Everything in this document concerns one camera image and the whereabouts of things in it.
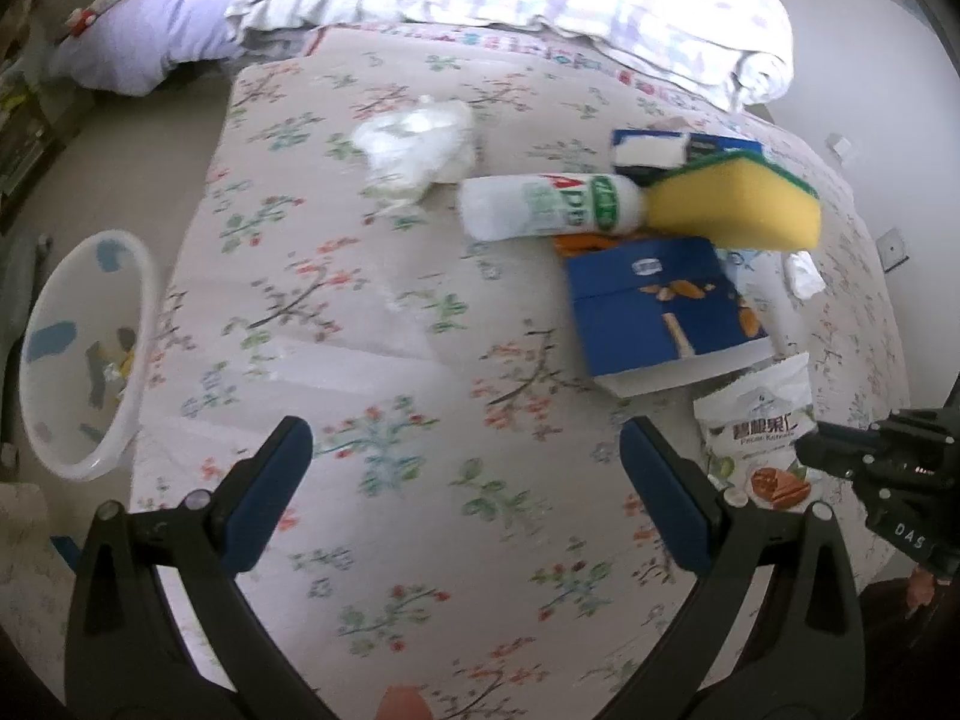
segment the white bottle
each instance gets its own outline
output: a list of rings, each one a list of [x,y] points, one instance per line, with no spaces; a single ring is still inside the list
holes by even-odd
[[[460,184],[460,219],[477,241],[600,232],[625,235],[646,215],[640,187],[623,175],[491,175]]]

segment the yellow sponge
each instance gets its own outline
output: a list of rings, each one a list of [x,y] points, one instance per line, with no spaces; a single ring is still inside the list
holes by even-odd
[[[820,201],[795,175],[752,151],[691,162],[644,191],[646,225],[726,248],[796,251],[820,240]]]

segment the red and white plush toy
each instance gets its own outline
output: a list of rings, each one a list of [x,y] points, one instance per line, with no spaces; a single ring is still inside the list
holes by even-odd
[[[66,28],[74,37],[80,37],[99,16],[121,0],[94,0],[89,7],[76,8],[66,20]]]

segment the wall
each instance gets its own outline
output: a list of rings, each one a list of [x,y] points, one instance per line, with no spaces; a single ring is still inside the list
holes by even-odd
[[[960,77],[936,35],[888,0],[782,0],[796,80],[769,103],[853,186],[874,237],[901,228],[909,261],[887,275],[916,406],[960,371]],[[841,167],[826,147],[856,146]]]

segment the floral bed sheet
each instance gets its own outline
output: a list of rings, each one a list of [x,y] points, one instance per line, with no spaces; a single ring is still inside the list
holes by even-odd
[[[760,140],[819,191],[827,290],[790,298],[779,255],[731,264],[779,351],[810,352],[819,418],[864,426],[905,402],[877,252],[848,186],[799,139],[559,40],[340,29],[239,76],[162,308],[133,509],[213,488],[300,415],[313,464],[238,583],[309,685],[347,719],[373,717],[388,685],[417,685],[445,720],[593,717],[693,584],[620,467],[619,426],[649,415],[702,458],[691,402],[709,385],[597,391],[548,240],[467,240],[450,189],[378,215],[349,133],[424,94],[472,105],[489,175],[608,170],[615,127]],[[822,487],[865,584],[890,548],[851,490]],[[187,643],[222,680],[175,584]]]

